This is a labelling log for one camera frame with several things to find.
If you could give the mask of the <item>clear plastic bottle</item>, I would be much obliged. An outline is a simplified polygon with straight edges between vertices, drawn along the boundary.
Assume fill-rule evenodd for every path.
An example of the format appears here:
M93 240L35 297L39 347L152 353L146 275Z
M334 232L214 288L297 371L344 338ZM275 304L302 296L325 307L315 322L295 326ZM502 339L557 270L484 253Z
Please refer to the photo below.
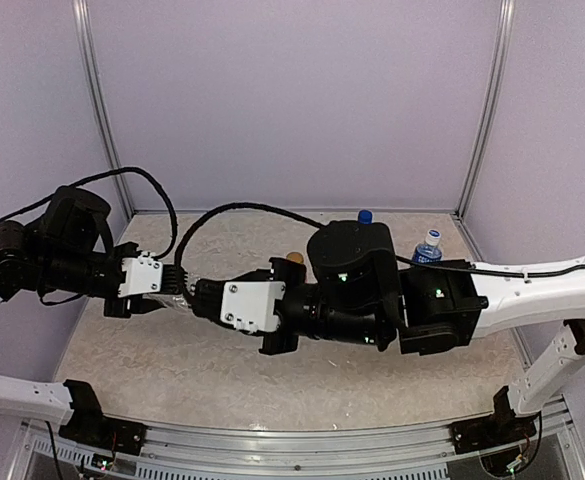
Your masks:
M192 310L190 302L183 296L174 275L164 274L161 280L161 289L142 295L144 300L151 300L163 308L170 308L179 312Z

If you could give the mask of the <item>orange juice bottle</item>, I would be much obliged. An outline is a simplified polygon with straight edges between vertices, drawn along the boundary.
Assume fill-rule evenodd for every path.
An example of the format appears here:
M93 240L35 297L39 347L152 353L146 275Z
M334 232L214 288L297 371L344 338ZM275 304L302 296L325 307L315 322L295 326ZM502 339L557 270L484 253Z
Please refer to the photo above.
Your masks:
M305 263L304 257L300 252L289 252L286 255L286 259L288 261L291 261L291 262L294 262L297 264L301 264L301 265L303 265Z

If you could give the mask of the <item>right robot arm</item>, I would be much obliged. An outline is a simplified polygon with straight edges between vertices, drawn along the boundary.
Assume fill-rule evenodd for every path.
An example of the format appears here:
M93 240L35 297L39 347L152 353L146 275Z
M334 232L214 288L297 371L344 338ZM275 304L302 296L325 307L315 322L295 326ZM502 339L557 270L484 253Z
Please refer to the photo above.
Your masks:
M265 355L292 352L300 337L431 355L526 324L559 322L526 374L502 387L483 426L507 442L585 366L585 256L498 266L397 257L380 222L333 221L307 244L306 262L275 258L267 270L226 281L201 279L186 297L193 312L260 336Z

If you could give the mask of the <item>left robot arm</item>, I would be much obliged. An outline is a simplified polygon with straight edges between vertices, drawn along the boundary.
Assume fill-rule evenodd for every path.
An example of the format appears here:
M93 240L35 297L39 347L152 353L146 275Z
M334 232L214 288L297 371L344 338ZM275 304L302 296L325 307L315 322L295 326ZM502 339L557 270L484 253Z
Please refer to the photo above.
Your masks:
M22 224L0 221L0 305L22 291L39 298L53 292L127 305L137 244L116 245L100 196L71 186L53 194L45 212ZM112 424L90 384L45 383L0 375L0 412L59 426L72 425L93 445L105 443Z

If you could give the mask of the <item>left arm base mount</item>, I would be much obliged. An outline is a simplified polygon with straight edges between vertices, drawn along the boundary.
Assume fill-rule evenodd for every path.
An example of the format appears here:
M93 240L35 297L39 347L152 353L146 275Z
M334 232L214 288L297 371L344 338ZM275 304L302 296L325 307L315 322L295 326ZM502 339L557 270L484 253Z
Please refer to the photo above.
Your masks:
M92 386L83 381L66 380L72 415L59 427L63 439L79 444L139 456L144 445L147 426L140 422L106 416Z

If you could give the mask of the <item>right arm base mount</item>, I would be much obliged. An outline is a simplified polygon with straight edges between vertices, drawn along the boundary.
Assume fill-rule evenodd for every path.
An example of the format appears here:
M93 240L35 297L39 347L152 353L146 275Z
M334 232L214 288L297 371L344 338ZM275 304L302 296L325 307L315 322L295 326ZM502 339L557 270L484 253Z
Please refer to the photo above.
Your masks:
M525 440L537 434L536 414L518 416L510 405L509 387L493 397L493 412L450 424L449 431L456 454L486 450Z

